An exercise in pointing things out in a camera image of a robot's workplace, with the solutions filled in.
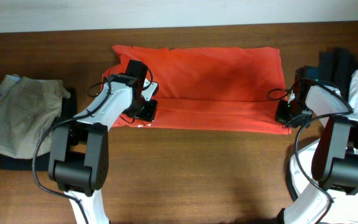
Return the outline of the red t-shirt white print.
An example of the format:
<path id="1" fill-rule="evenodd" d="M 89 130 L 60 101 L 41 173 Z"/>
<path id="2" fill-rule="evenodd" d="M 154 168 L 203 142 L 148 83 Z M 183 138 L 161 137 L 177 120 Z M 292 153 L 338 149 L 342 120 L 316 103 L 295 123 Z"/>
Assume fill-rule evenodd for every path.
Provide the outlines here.
<path id="1" fill-rule="evenodd" d="M 130 60 L 146 64 L 158 83 L 152 122 L 127 116 L 114 126 L 290 134 L 276 122 L 271 91 L 284 88 L 280 50 L 272 47 L 151 49 L 114 45 L 119 63 L 103 76 L 125 72 Z"/>

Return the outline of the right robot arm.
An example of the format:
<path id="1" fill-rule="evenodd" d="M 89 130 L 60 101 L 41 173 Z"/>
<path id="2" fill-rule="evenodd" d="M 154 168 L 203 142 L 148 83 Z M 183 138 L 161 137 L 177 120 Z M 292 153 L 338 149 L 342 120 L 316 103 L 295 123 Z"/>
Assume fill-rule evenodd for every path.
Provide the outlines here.
<path id="1" fill-rule="evenodd" d="M 358 114 L 316 79 L 299 78 L 286 93 L 293 97 L 280 97 L 277 111 L 298 109 L 282 118 L 298 128 L 285 174 L 293 203 L 274 222 L 358 223 Z"/>

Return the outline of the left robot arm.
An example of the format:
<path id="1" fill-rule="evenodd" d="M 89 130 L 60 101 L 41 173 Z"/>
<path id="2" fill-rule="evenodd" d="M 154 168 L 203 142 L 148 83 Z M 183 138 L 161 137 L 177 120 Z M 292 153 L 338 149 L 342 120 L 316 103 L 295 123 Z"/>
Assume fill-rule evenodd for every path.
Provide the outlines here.
<path id="1" fill-rule="evenodd" d="M 48 176 L 70 200 L 77 223 L 109 223 L 101 191 L 109 169 L 108 132 L 122 115 L 155 119 L 158 84 L 146 79 L 150 73 L 143 62 L 130 60 L 125 72 L 104 78 L 84 111 L 53 130 Z"/>

